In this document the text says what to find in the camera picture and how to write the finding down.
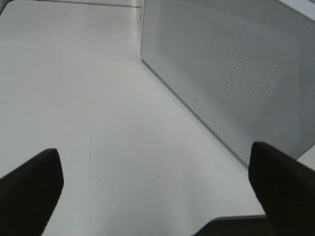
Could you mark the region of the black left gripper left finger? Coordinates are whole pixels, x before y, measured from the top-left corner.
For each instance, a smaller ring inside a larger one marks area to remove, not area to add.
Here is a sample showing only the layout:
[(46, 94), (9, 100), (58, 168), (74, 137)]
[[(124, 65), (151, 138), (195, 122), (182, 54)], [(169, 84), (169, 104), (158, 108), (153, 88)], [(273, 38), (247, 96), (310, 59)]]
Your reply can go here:
[(40, 236), (64, 185), (57, 149), (46, 149), (0, 179), (0, 234)]

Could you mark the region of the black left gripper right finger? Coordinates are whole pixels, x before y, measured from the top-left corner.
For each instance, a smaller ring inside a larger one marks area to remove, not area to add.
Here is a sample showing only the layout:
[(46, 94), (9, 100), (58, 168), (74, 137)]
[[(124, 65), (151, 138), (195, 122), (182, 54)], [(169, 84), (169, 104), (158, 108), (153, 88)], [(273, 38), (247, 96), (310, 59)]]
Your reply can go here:
[(315, 172), (275, 147), (252, 145), (248, 176), (276, 235), (315, 234)]

